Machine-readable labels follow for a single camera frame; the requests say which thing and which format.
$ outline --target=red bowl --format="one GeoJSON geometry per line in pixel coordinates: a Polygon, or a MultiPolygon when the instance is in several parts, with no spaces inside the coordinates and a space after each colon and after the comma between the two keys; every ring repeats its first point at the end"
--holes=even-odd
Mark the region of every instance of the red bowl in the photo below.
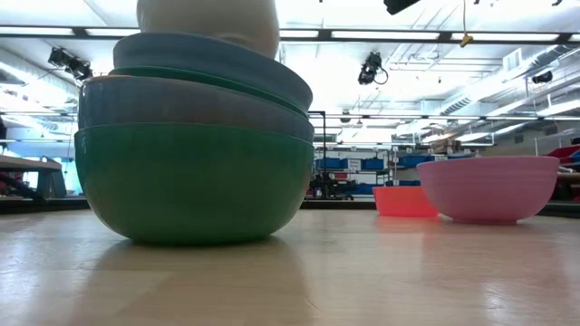
{"type": "Polygon", "coordinates": [[[372,193],[381,216],[434,217],[439,214],[421,187],[375,187],[372,193]]]}

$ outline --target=ceiling light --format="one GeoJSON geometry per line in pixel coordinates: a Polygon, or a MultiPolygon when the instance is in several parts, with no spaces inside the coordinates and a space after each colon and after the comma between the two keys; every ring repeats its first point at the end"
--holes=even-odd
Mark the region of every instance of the ceiling light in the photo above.
{"type": "Polygon", "coordinates": [[[373,115],[371,116],[372,119],[392,119],[392,120],[415,120],[415,119],[421,119],[421,116],[411,116],[411,115],[401,115],[401,116],[395,116],[395,115],[373,115]]]}
{"type": "Polygon", "coordinates": [[[568,102],[552,105],[551,107],[549,107],[545,110],[541,110],[537,114],[540,116],[551,116],[551,115],[556,115],[556,114],[559,114],[562,112],[575,110],[578,108],[580,108],[580,100],[574,100],[574,101],[568,101],[568,102]]]}
{"type": "Polygon", "coordinates": [[[476,132],[476,133],[472,133],[472,134],[463,135],[461,137],[456,138],[455,140],[457,140],[457,141],[472,141],[475,139],[484,138],[487,135],[489,135],[488,132],[476,132]]]}
{"type": "Polygon", "coordinates": [[[421,142],[422,143],[431,143],[434,141],[444,140],[449,137],[453,136],[453,134],[445,134],[445,135],[432,135],[424,138],[421,142]]]}
{"type": "Polygon", "coordinates": [[[501,121],[518,121],[518,120],[537,120],[537,117],[488,117],[488,120],[501,120],[501,121]]]}
{"type": "Polygon", "coordinates": [[[548,121],[580,121],[580,117],[546,117],[548,121]]]}
{"type": "Polygon", "coordinates": [[[466,116],[429,116],[431,120],[480,120],[480,117],[466,117],[466,116]]]}
{"type": "Polygon", "coordinates": [[[513,131],[515,129],[518,129],[520,127],[523,127],[524,125],[526,125],[526,123],[520,123],[520,124],[517,124],[517,125],[509,126],[507,128],[500,129],[500,130],[496,131],[495,134],[496,135],[507,134],[507,133],[509,133],[509,132],[511,132],[511,131],[513,131]]]}
{"type": "Polygon", "coordinates": [[[494,147],[495,144],[491,143],[463,143],[461,144],[463,147],[494,147]]]}
{"type": "MultiPolygon", "coordinates": [[[[496,34],[496,33],[469,33],[475,41],[501,41],[501,42],[549,42],[554,41],[559,34],[496,34]]],[[[451,36],[453,41],[461,41],[465,34],[454,33],[451,36]]]]}
{"type": "Polygon", "coordinates": [[[437,40],[439,33],[408,32],[333,32],[333,38],[377,39],[377,40],[437,40]]]}
{"type": "Polygon", "coordinates": [[[312,30],[282,30],[280,31],[280,37],[287,38],[316,38],[318,37],[318,31],[312,30]]]}
{"type": "Polygon", "coordinates": [[[130,36],[140,33],[136,28],[88,28],[86,32],[90,36],[130,36]]]}
{"type": "Polygon", "coordinates": [[[0,34],[18,35],[74,35],[72,28],[62,27],[0,27],[0,34]]]}
{"type": "Polygon", "coordinates": [[[35,117],[60,117],[61,113],[51,112],[2,112],[2,115],[11,116],[35,116],[35,117]]]}

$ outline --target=bowl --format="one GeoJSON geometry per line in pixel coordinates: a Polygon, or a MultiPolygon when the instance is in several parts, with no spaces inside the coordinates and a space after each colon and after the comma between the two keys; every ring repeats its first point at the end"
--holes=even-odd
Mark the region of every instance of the bowl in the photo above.
{"type": "Polygon", "coordinates": [[[374,187],[372,194],[381,216],[435,217],[439,215],[421,187],[374,187]]]}
{"type": "Polygon", "coordinates": [[[94,127],[74,136],[84,194],[111,230],[159,245],[266,237],[304,199],[311,144],[289,136],[196,124],[94,127]]]}
{"type": "Polygon", "coordinates": [[[145,122],[187,122],[271,131],[312,142],[304,116],[269,101],[206,84],[151,77],[87,81],[79,99],[79,129],[145,122]]]}
{"type": "Polygon", "coordinates": [[[227,80],[225,78],[212,76],[201,72],[188,72],[180,69],[173,68],[160,68],[160,67],[130,67],[130,68],[118,68],[109,72],[111,76],[135,76],[135,77],[156,77],[165,78],[178,81],[186,82],[198,82],[206,85],[218,86],[224,89],[239,91],[247,95],[252,95],[262,100],[271,101],[284,108],[292,110],[298,114],[301,114],[305,118],[306,113],[295,106],[293,103],[282,99],[267,91],[262,91],[256,87],[245,85],[241,82],[227,80]]]}
{"type": "Polygon", "coordinates": [[[558,165],[548,157],[464,158],[418,170],[429,201],[454,222],[513,225],[546,206],[558,165]]]}
{"type": "Polygon", "coordinates": [[[140,33],[120,40],[113,56],[115,68],[164,67],[202,72],[267,91],[304,112],[313,101],[308,84],[282,63],[218,39],[140,33]]]}
{"type": "Polygon", "coordinates": [[[137,20],[143,32],[201,34],[272,59],[280,40],[275,0],[139,0],[137,20]]]}

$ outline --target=gray bowl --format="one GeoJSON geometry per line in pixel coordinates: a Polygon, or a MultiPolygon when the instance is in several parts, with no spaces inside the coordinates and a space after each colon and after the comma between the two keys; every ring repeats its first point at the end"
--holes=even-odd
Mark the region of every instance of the gray bowl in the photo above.
{"type": "Polygon", "coordinates": [[[93,78],[81,88],[79,129],[147,122],[186,122],[271,131],[312,142],[299,113],[206,84],[153,77],[93,78]]]}
{"type": "Polygon", "coordinates": [[[149,66],[203,72],[270,92],[304,112],[313,101],[308,84],[282,63],[243,46],[205,36],[134,34],[120,40],[113,55],[116,69],[149,66]]]}

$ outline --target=cable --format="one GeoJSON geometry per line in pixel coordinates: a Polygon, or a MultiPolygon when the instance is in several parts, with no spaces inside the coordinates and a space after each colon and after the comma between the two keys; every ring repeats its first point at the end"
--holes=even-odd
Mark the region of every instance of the cable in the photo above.
{"type": "Polygon", "coordinates": [[[387,79],[384,82],[378,82],[376,79],[374,80],[375,83],[378,83],[379,85],[384,85],[387,82],[389,82],[389,73],[384,70],[384,68],[381,67],[382,72],[384,72],[384,74],[387,76],[387,79]]]}
{"type": "Polygon", "coordinates": [[[468,34],[468,0],[463,0],[463,40],[461,40],[461,47],[466,47],[473,42],[473,36],[468,34]]]}

